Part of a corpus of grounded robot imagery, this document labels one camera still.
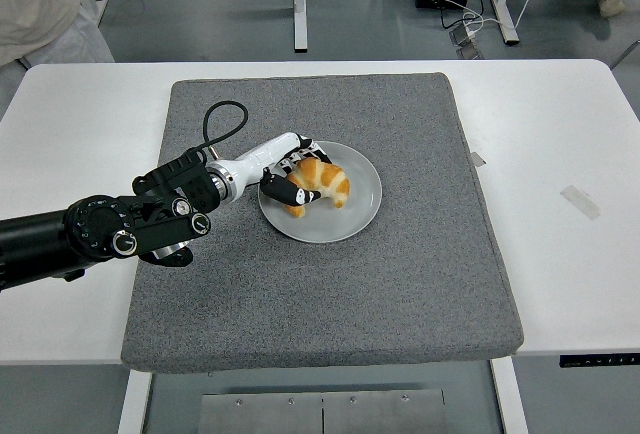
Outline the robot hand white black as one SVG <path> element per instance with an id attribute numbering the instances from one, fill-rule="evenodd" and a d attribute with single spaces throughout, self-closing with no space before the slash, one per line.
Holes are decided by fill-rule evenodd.
<path id="1" fill-rule="evenodd" d="M 318 143 L 288 132 L 247 151 L 235 160 L 219 161 L 217 169 L 226 186 L 224 201 L 236 201 L 247 186 L 254 184 L 259 185 L 264 195 L 287 206 L 303 206 L 320 199 L 322 194 L 318 190 L 298 187 L 285 177 L 272 173 L 274 166 L 291 173 L 297 162 L 309 157 L 330 162 Z"/>

